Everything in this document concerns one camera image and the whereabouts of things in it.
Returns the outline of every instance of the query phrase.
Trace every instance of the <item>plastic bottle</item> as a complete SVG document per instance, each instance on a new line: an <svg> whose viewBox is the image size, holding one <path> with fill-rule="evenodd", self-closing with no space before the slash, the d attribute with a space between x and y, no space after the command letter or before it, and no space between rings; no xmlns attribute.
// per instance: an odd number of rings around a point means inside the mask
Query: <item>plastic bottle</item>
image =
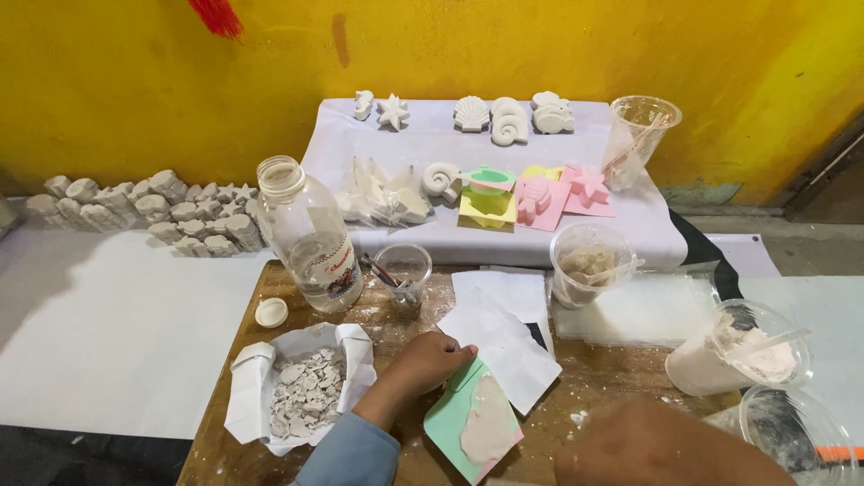
<svg viewBox="0 0 864 486"><path fill-rule="evenodd" d="M339 205L323 184L291 157L258 165L258 225L309 305L344 310L363 290Z"/></svg>

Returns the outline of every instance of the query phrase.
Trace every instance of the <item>red tassel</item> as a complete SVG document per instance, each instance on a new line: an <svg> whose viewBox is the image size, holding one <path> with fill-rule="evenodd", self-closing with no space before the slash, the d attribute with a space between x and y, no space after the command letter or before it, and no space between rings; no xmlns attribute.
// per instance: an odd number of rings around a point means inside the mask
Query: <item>red tassel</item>
<svg viewBox="0 0 864 486"><path fill-rule="evenodd" d="M228 0L189 0L204 25L215 35L235 40L243 34L243 24L234 15Z"/></svg>

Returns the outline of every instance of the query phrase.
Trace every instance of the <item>wooden table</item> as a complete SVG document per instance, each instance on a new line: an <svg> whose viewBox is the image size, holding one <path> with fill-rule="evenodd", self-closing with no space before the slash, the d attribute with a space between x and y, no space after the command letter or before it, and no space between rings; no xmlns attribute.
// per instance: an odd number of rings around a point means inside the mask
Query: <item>wooden table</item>
<svg viewBox="0 0 864 486"><path fill-rule="evenodd" d="M306 304L289 274L278 260L268 262L234 344L228 354L204 418L195 434L177 484L284 486L290 483L311 453L308 446L298 447L285 457L276 457L260 442L241 445L224 427L231 392L229 366L240 349L254 342L268 342L292 329L320 322L360 323L372 339L375 368L380 372L393 355L412 337L436 329L436 323L453 308L454 293L450 273L476 267L437 266L426 284L423 306L413 317L399 316L391 307L386 290L365 272L365 289L349 310L321 313ZM288 303L288 321L275 329L255 322L259 302L281 297ZM704 399L688 397L677 391L664 371L668 349L607 348L582 341L553 337L558 362L563 371L526 419L522 421L525 438L492 470L489 477L536 484L554 484L553 452L569 437L579 434L570 420L571 413L591 412L633 395L641 394L680 406L702 417L737 403L738 393ZM438 400L431 393L406 406L391 434L402 445L399 469L394 484L433 485L467 484L458 471L422 432L422 419Z"/></svg>

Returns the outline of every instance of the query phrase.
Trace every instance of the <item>plastic cup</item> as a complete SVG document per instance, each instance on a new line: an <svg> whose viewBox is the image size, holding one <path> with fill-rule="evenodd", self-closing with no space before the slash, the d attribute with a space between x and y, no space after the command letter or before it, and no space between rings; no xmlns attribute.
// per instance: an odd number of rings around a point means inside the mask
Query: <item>plastic cup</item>
<svg viewBox="0 0 864 486"><path fill-rule="evenodd" d="M605 260L589 272L579 272L578 265L572 265L572 258L579 252L582 262L594 257ZM552 295L567 309L576 309L591 304L602 292L625 283L636 271L636 253L630 242L617 231L602 225L574 224L562 228L552 238L549 248L555 275L552 278ZM615 268L606 278L589 282L596 270Z"/></svg>
<svg viewBox="0 0 864 486"><path fill-rule="evenodd" d="M603 154L602 173L613 191L630 188L670 128L681 123L681 110L653 96L625 96L610 105L612 130Z"/></svg>
<svg viewBox="0 0 864 486"><path fill-rule="evenodd" d="M390 301L398 311L419 310L422 305L423 286L432 274L432 258L425 248L413 243L397 243L383 248L375 255L375 264L384 269L400 286L384 284Z"/></svg>
<svg viewBox="0 0 864 486"><path fill-rule="evenodd" d="M759 447L798 484L860 484L848 433L800 390L758 385L744 393L739 405L704 421Z"/></svg>
<svg viewBox="0 0 864 486"><path fill-rule="evenodd" d="M723 319L728 314L731 319ZM766 370L757 369L754 363L728 360L727 355L740 346L740 341L724 339L729 329L746 331L758 327L768 337L801 329L774 310L762 304L735 298L719 303L713 315L714 321L704 331L692 336L666 357L666 374L672 384L688 395L705 396L730 392L757 383L775 388L800 387L810 372L810 354L802 338L788 344L795 359L795 367L788 378L772 381Z"/></svg>

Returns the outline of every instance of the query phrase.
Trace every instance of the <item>yellow wall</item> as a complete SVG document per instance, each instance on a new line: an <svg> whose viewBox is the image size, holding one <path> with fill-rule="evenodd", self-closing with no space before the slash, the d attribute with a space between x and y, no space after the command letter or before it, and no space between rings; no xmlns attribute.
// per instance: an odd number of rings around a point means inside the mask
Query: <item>yellow wall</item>
<svg viewBox="0 0 864 486"><path fill-rule="evenodd" d="M240 42L211 35L183 0L6 2L0 179L13 183L0 190L166 168L190 182L254 182L262 159L302 156L323 98L549 89L675 102L684 118L651 160L655 182L742 182L734 202L764 204L864 106L858 0L232 5Z"/></svg>

